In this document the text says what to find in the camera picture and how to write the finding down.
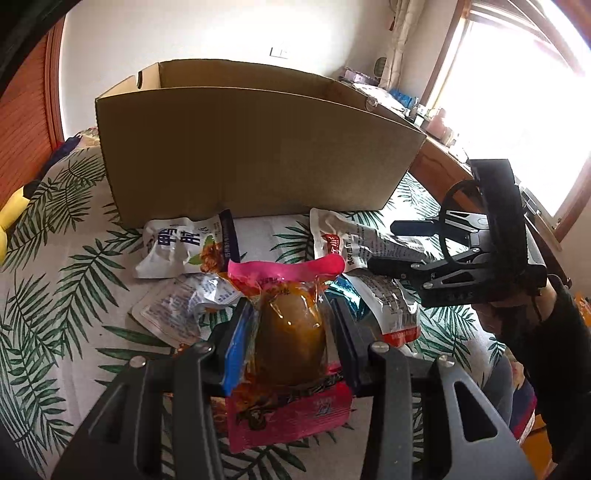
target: black sleeve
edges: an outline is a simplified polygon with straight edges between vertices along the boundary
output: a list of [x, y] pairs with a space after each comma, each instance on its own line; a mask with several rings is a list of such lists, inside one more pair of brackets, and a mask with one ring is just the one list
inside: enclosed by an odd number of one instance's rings
[[560, 279], [555, 275], [548, 278], [557, 294], [550, 317], [531, 331], [525, 326], [509, 331], [504, 326], [499, 340], [511, 348], [525, 368], [538, 399], [537, 410], [546, 422], [553, 461], [560, 463], [566, 460], [565, 453], [577, 437], [591, 436], [587, 426], [591, 413], [591, 335]]

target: curtain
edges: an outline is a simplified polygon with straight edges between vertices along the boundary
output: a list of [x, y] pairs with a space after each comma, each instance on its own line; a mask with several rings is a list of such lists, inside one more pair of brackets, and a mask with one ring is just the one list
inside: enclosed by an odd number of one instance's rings
[[395, 20], [392, 36], [389, 41], [384, 73], [379, 83], [381, 88], [389, 91], [398, 86], [402, 68], [402, 55], [404, 54], [406, 42], [421, 16], [424, 4], [425, 0], [390, 1], [390, 7], [394, 11]]

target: white snack package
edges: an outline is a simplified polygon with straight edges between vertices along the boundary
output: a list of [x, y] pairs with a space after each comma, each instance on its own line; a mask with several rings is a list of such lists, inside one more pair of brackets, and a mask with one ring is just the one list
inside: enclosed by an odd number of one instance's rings
[[368, 305], [382, 330], [384, 341], [401, 346], [420, 334], [418, 304], [398, 280], [367, 270], [373, 257], [429, 261], [423, 245], [410, 237], [396, 237], [353, 222], [329, 210], [310, 210], [314, 256], [338, 253], [345, 259], [345, 276]]
[[185, 273], [226, 271], [240, 261], [230, 210], [206, 220], [150, 220], [144, 226], [144, 259], [136, 278], [174, 278]]
[[224, 309], [242, 296], [216, 274], [182, 275], [158, 282], [131, 314], [163, 342], [178, 348], [200, 337], [199, 317], [207, 309]]

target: open cardboard box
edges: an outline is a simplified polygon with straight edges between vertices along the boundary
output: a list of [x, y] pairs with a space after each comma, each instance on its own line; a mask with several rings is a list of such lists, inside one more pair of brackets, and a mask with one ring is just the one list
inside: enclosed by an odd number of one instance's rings
[[96, 117], [129, 228], [224, 208], [379, 210], [425, 139], [332, 79], [229, 60], [153, 64], [97, 98]]

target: bright window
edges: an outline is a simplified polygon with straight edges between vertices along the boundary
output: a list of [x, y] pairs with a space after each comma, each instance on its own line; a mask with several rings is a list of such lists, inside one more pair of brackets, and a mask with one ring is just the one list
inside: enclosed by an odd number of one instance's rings
[[469, 21], [437, 106], [468, 157], [508, 158], [555, 216], [591, 154], [590, 78], [527, 30]]

